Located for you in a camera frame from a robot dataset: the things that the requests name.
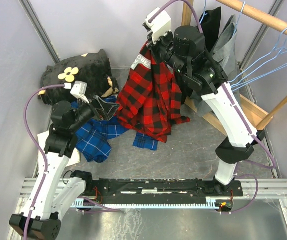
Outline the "red black plaid shirt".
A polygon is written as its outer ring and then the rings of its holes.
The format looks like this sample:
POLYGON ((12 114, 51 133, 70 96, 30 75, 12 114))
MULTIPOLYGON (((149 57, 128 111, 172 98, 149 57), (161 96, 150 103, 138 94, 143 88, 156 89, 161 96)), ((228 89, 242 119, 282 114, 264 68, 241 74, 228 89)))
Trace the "red black plaid shirt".
POLYGON ((125 128, 166 143, 174 125, 190 122, 181 114, 182 91, 165 63, 157 63, 144 45, 118 94, 116 112, 125 128))

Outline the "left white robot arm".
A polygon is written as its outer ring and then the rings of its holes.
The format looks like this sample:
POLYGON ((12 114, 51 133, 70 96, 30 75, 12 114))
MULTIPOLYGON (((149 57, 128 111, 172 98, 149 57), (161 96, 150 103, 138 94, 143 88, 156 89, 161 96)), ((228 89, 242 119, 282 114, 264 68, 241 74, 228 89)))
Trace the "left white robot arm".
POLYGON ((38 177, 21 213, 10 217, 10 226, 25 240, 55 240, 65 214, 76 199, 92 194, 96 189, 90 172, 76 170, 64 189, 56 194, 78 143, 76 132, 91 119, 111 120, 119 104, 107 102, 97 95, 92 100, 79 99, 77 102, 77 108, 68 101, 59 101, 52 106, 49 135, 45 147, 38 149, 41 153, 38 177))

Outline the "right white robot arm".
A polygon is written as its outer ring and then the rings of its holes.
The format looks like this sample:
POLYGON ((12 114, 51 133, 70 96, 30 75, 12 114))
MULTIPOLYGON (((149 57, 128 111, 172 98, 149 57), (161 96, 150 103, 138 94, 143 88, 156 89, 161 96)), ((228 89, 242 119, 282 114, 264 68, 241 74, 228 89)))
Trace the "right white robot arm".
POLYGON ((147 47, 156 62, 168 64, 184 84, 199 94, 211 108, 227 133, 217 147, 218 170, 212 181, 213 191, 224 196, 231 190, 239 162, 248 160, 254 145, 264 137, 247 119, 228 83, 228 76, 206 47, 206 39, 196 27, 180 26, 174 33, 167 27, 146 23, 147 47))

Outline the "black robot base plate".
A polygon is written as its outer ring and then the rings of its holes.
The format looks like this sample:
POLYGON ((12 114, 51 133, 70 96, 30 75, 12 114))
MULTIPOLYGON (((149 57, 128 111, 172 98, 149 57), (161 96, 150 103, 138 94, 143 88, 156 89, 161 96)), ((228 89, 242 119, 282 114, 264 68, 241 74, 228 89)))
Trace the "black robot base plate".
POLYGON ((242 184, 221 186, 214 180, 108 179, 94 180, 90 172, 75 170, 70 178, 86 182, 83 196, 97 196, 102 204, 205 204, 207 197, 242 197, 242 184))

